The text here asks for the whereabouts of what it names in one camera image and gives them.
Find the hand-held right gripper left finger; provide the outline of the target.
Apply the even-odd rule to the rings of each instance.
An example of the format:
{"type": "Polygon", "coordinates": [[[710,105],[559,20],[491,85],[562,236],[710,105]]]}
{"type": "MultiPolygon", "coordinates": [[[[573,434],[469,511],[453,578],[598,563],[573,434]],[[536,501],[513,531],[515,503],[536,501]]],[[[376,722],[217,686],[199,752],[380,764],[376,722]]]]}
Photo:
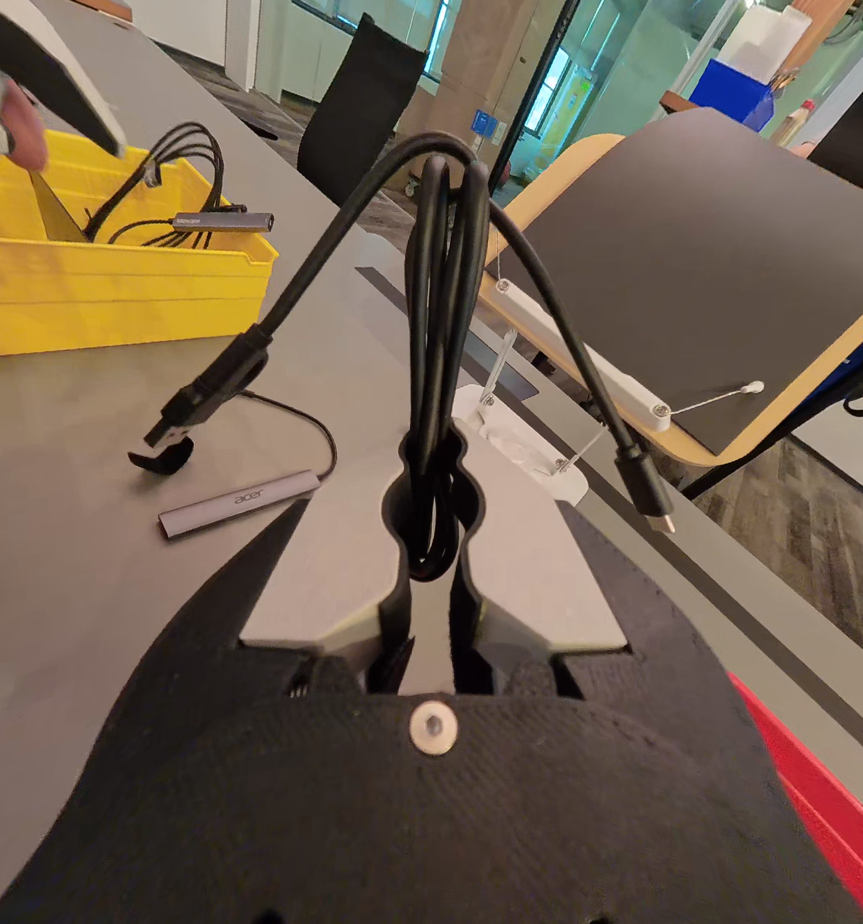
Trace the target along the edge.
{"type": "Polygon", "coordinates": [[[402,437],[315,492],[240,633],[244,645],[341,657],[366,676],[409,639],[407,556],[384,506],[404,472],[402,437]]]}

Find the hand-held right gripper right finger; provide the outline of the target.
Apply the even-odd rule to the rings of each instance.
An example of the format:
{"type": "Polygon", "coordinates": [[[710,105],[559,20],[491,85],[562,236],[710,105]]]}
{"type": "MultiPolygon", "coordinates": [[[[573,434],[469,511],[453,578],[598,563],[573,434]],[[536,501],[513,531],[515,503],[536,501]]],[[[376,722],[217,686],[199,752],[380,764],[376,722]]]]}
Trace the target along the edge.
{"type": "Polygon", "coordinates": [[[565,512],[468,426],[449,435],[451,509],[463,530],[450,595],[457,683],[504,683],[526,661],[621,653],[628,641],[565,512]]]}

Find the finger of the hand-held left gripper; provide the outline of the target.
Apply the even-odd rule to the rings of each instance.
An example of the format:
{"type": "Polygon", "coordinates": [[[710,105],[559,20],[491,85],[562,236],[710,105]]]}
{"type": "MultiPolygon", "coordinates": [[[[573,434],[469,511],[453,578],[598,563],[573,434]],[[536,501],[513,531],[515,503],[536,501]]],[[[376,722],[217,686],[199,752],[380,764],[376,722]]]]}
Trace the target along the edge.
{"type": "Polygon", "coordinates": [[[124,155],[124,130],[74,49],[53,25],[40,2],[31,2],[38,25],[31,34],[40,43],[42,61],[30,92],[56,120],[74,129],[109,155],[124,155]]]}

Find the grey usb hub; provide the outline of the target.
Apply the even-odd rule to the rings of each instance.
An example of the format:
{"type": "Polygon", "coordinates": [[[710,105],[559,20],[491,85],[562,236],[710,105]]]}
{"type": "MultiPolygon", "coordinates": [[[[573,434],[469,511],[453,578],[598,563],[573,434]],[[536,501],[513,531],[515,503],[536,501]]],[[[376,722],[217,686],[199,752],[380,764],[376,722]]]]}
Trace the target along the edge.
{"type": "Polygon", "coordinates": [[[272,213],[251,213],[248,211],[208,211],[201,213],[179,213],[170,224],[181,233],[222,234],[266,234],[273,228],[272,213]]]}
{"type": "Polygon", "coordinates": [[[167,540],[181,539],[209,527],[231,522],[241,516],[274,507],[282,502],[308,498],[329,479],[338,462],[338,449],[333,433],[319,419],[273,398],[266,398],[248,389],[240,396],[258,401],[308,422],[324,436],[331,453],[329,466],[322,473],[312,469],[283,475],[237,491],[193,502],[159,514],[160,532],[167,540]]]}

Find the yellow plastic bin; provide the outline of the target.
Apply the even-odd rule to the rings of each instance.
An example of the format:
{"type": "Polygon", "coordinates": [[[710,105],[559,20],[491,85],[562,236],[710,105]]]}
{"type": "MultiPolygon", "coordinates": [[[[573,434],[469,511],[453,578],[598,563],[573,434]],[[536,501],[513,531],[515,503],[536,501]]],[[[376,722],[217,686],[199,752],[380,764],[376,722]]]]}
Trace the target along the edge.
{"type": "Polygon", "coordinates": [[[237,334],[278,257],[266,234],[181,233],[179,213],[243,211],[198,122],[115,158],[46,132],[43,175],[0,156],[0,357],[237,334]]]}

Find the red plastic bin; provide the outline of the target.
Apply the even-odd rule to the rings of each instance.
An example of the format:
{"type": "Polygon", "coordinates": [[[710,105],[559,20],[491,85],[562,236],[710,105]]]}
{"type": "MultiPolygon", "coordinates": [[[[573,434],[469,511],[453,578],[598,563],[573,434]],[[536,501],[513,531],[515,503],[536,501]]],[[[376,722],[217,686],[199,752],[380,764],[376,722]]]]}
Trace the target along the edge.
{"type": "Polygon", "coordinates": [[[863,804],[734,674],[734,687],[807,831],[863,908],[863,804]]]}

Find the person's left hand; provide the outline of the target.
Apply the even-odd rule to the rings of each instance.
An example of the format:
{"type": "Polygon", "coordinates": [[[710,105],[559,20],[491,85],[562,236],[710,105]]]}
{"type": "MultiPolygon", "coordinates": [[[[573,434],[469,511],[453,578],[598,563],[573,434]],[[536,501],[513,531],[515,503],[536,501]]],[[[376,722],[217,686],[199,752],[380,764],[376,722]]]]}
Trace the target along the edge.
{"type": "Polygon", "coordinates": [[[13,139],[8,159],[24,170],[41,173],[48,163],[44,124],[30,98],[11,79],[5,83],[0,120],[13,139]]]}

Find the black tilted panel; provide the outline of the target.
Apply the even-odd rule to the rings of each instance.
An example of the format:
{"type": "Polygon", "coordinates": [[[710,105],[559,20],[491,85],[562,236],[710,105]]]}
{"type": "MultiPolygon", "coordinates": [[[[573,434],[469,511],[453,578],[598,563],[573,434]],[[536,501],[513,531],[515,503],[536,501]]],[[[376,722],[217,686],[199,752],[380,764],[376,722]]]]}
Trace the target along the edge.
{"type": "Polygon", "coordinates": [[[342,206],[377,162],[414,96],[425,52],[364,13],[300,140],[296,168],[342,206]]]}

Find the wooden-edged black board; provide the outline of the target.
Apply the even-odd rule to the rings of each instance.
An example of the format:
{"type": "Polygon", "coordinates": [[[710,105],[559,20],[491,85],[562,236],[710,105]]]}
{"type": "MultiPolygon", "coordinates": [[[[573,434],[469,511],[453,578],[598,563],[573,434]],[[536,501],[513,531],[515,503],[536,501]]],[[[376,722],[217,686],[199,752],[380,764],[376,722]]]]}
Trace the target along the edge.
{"type": "Polygon", "coordinates": [[[505,210],[654,398],[624,419],[690,466],[763,445],[863,343],[863,190],[714,110],[579,141],[505,210]]]}

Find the black pole stand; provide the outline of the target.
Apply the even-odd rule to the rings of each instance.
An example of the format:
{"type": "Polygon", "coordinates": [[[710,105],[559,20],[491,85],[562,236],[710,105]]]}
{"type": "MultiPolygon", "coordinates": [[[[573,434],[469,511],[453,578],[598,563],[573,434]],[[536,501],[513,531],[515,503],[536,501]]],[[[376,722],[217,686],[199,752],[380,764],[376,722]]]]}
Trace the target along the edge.
{"type": "Polygon", "coordinates": [[[533,108],[533,104],[540,92],[541,85],[553,62],[555,53],[560,49],[573,18],[575,17],[580,1],[565,1],[558,17],[553,23],[551,32],[545,41],[538,63],[530,75],[525,92],[519,100],[517,110],[509,123],[505,137],[494,166],[489,176],[489,193],[492,195],[504,183],[504,178],[510,174],[509,161],[515,145],[521,137],[525,122],[533,108]]]}

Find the blue plastic bin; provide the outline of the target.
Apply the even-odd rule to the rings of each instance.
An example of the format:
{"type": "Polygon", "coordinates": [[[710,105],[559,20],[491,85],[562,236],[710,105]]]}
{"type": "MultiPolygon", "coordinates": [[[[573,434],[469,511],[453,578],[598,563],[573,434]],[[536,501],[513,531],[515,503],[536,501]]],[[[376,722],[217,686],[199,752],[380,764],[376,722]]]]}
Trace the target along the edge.
{"type": "Polygon", "coordinates": [[[774,115],[774,94],[768,83],[761,83],[717,59],[707,63],[688,99],[754,132],[761,132],[774,115]]]}

